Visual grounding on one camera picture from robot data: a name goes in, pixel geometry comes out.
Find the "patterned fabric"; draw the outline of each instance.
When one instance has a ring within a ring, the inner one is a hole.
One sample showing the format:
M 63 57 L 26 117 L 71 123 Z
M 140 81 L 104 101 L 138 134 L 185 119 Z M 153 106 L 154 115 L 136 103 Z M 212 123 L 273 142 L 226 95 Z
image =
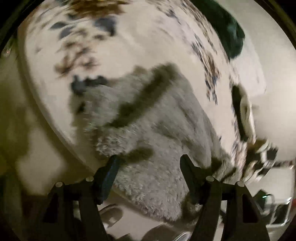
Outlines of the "patterned fabric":
M 73 124 L 73 76 L 119 78 L 136 66 L 168 62 L 189 80 L 233 163 L 244 165 L 231 97 L 239 76 L 189 0 L 45 0 L 28 17 L 24 39 L 30 81 L 52 126 L 91 168 L 98 168 L 97 160 L 87 157 Z

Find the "white fabric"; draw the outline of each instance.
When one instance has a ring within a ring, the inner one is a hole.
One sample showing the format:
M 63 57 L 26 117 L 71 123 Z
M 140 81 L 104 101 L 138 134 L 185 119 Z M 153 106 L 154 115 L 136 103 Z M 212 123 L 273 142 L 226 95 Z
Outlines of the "white fabric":
M 254 97 L 265 93 L 266 80 L 251 38 L 246 32 L 245 35 L 242 52 L 231 60 L 231 63 L 236 68 L 248 96 Z
M 118 78 L 137 65 L 149 69 L 167 62 L 175 63 L 191 83 L 195 96 L 221 137 L 222 147 L 233 157 L 239 156 L 234 153 L 239 147 L 230 88 L 230 83 L 238 83 L 238 76 L 213 28 L 194 6 L 187 4 L 191 3 L 172 0 L 162 5 L 157 0 L 134 0 L 122 5 L 123 13 L 114 16 L 114 36 L 95 27 L 92 19 L 83 18 L 74 23 L 71 31 L 84 29 L 86 38 L 70 34 L 59 39 L 63 28 L 50 28 L 58 21 L 70 22 L 66 17 L 68 6 L 57 6 L 53 0 L 45 0 L 27 18 L 23 36 L 27 78 L 49 123 L 92 170 L 95 171 L 100 163 L 77 127 L 76 110 L 80 102 L 76 102 L 70 90 L 73 75 L 79 75 L 81 79 L 97 75 Z M 175 16 L 168 14 L 171 9 Z M 94 39 L 98 34 L 104 35 L 105 40 Z M 66 41 L 80 42 L 90 48 L 90 55 L 98 65 L 90 70 L 78 65 L 69 74 L 57 73 L 55 66 L 63 63 L 65 53 L 71 58 L 78 51 L 76 48 L 73 52 L 64 50 Z
M 254 144 L 256 141 L 255 121 L 252 111 L 252 104 L 249 101 L 246 90 L 241 84 L 238 85 L 240 94 L 242 96 L 240 102 L 240 115 L 244 132 L 248 137 L 248 142 Z

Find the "fluffy towel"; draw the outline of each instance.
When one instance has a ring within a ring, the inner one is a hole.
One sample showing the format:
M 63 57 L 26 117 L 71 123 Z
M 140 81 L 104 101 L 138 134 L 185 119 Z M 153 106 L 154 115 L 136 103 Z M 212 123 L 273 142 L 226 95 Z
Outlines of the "fluffy towel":
M 218 180 L 241 177 L 221 148 L 188 80 L 171 65 L 137 67 L 125 77 L 85 92 L 85 132 L 97 154 L 124 163 L 115 187 L 158 220 L 192 222 L 200 206 L 189 203 L 179 160 L 188 154 Z

